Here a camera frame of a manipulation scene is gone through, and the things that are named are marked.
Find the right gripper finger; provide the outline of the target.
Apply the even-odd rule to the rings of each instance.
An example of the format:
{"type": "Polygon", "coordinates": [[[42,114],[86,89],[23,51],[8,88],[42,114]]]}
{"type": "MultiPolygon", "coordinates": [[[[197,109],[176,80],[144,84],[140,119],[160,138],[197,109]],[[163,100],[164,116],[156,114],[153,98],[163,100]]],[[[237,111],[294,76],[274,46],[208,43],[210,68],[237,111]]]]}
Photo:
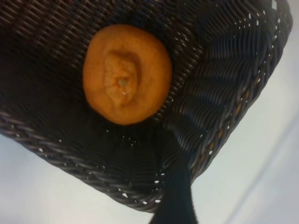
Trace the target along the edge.
{"type": "Polygon", "coordinates": [[[197,224],[191,191],[191,175],[183,164],[169,173],[164,195],[150,221],[152,224],[197,224]]]}

